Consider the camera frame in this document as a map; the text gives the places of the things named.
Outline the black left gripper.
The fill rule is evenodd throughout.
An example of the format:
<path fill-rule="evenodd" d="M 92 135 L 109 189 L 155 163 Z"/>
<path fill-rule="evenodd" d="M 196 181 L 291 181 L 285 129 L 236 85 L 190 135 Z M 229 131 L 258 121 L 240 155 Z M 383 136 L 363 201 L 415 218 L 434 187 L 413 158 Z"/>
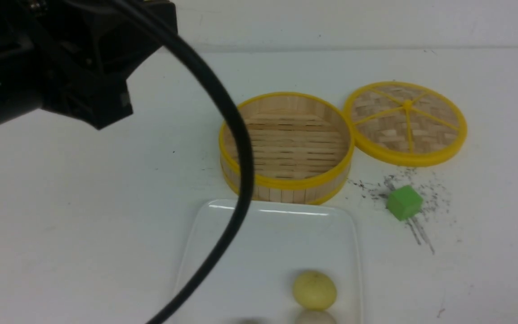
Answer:
<path fill-rule="evenodd" d="M 133 113 L 128 78 L 158 49 L 102 0 L 0 0 L 0 125 L 38 108 L 117 123 Z"/>

